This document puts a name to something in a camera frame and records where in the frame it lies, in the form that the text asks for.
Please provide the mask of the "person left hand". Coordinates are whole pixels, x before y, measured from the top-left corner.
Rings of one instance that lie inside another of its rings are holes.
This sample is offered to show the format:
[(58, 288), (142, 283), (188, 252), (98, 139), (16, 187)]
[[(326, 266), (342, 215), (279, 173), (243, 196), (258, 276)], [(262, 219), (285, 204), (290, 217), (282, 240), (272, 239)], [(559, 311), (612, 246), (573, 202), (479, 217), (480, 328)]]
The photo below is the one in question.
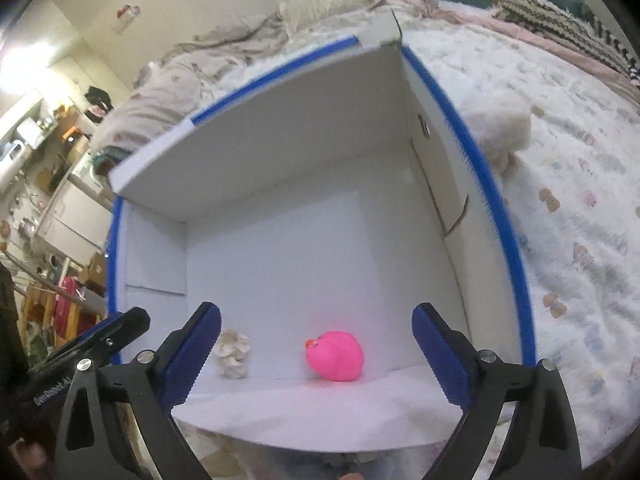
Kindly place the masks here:
[(10, 446), (10, 451), (27, 478), (30, 480), (50, 479), (48, 456), (39, 443), (18, 440)]

